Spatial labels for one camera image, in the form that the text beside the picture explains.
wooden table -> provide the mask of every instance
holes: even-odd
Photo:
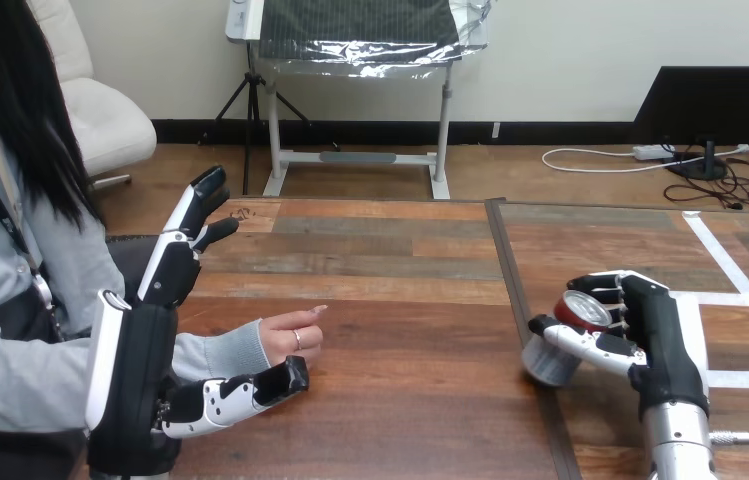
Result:
[[[327,304],[325,353],[306,394],[186,441],[174,479],[643,479],[629,386],[582,368],[568,389],[534,387],[524,322],[570,278],[611,268],[732,291],[680,212],[244,199],[217,215],[242,227],[204,256],[181,329]],[[749,276],[749,214],[703,219]],[[711,368],[749,370],[749,309],[703,314]],[[749,391],[712,402],[714,427],[749,429]],[[749,448],[718,463],[749,478]]]

human hand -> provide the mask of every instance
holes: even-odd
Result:
[[[306,359],[307,367],[312,367],[321,356],[321,342],[324,341],[324,334],[315,323],[326,309],[326,305],[321,305],[305,312],[262,319],[259,338],[268,363],[273,367],[285,362],[287,356],[297,355]]]

baseboard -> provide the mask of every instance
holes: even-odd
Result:
[[[159,143],[197,143],[212,120],[154,120]],[[245,120],[224,120],[210,143],[242,145]],[[284,145],[435,145],[438,122],[280,122]],[[611,145],[631,143],[632,122],[503,122],[492,138],[493,122],[451,122],[451,145]],[[268,145],[266,122],[252,132],[256,145]],[[741,143],[729,139],[724,144]]]

chair leg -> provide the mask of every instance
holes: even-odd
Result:
[[[111,187],[112,185],[119,185],[121,183],[132,183],[133,177],[130,175],[118,175],[117,177],[102,178],[91,182],[91,190],[101,190],[103,188]]]

cylindrical object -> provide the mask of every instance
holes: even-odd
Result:
[[[450,103],[453,96],[451,90],[451,68],[453,63],[448,64],[445,72],[445,84],[442,86],[442,113],[439,116],[439,151],[436,152],[436,174],[433,180],[443,182],[445,180],[445,159],[448,154],[448,130],[450,128]]]
[[[548,387],[563,387],[571,380],[582,360],[533,335],[521,352],[521,361],[527,373],[537,382]]]
[[[554,317],[560,322],[585,328],[587,332],[605,332],[612,325],[612,315],[593,297],[569,290],[563,293],[554,307]]]
[[[280,118],[277,114],[277,84],[272,81],[265,88],[268,93],[268,133],[271,137],[271,176],[282,177],[280,165]]]
[[[700,407],[663,403],[645,411],[642,426],[655,478],[716,480],[709,424]]]
[[[605,331],[612,324],[606,307],[585,293],[569,290],[554,307],[554,317],[572,327],[590,332]],[[565,386],[582,361],[534,335],[521,352],[524,369],[539,383],[549,387]]]

